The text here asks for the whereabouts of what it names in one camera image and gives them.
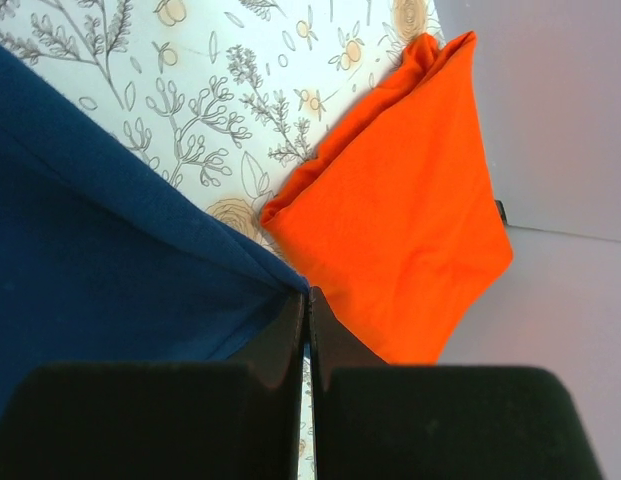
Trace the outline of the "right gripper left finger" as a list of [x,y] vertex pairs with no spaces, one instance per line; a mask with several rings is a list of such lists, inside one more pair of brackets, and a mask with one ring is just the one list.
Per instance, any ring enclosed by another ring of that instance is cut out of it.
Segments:
[[52,363],[0,418],[0,479],[293,479],[306,299],[223,362]]

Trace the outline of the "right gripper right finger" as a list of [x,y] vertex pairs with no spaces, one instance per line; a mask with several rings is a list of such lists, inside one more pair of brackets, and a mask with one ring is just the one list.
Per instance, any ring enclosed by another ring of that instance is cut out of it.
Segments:
[[529,366],[393,366],[308,298],[320,479],[599,479],[569,391]]

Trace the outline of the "navy blue t shirt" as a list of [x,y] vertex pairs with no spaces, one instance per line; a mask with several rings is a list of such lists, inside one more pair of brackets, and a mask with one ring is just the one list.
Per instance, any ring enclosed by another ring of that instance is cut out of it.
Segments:
[[0,416],[56,361],[218,361],[306,282],[0,46]]

